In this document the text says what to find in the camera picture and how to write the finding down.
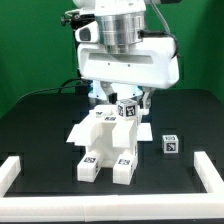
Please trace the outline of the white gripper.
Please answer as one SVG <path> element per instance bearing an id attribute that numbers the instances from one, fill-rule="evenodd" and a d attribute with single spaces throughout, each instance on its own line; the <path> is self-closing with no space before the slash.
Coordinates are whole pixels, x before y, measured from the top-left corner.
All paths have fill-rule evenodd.
<path id="1" fill-rule="evenodd" d="M 126 54 L 109 54 L 99 44 L 82 43 L 80 48 L 82 77 L 101 81 L 110 104 L 117 101 L 110 82 L 143 86 L 140 107 L 149 109 L 154 88 L 167 89 L 179 80 L 174 40 L 170 37 L 144 38 L 131 45 Z"/>

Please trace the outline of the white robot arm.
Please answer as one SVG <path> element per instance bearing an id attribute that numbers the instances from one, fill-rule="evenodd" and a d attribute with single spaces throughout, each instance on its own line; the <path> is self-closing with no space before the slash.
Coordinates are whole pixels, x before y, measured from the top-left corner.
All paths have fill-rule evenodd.
<path id="1" fill-rule="evenodd" d="M 100 83 L 107 96 L 114 84 L 140 86 L 142 106 L 150 106 L 157 89 L 179 80 L 178 44 L 169 30 L 145 28 L 147 5 L 153 0 L 94 0 L 95 20 L 76 30 L 81 77 Z"/>

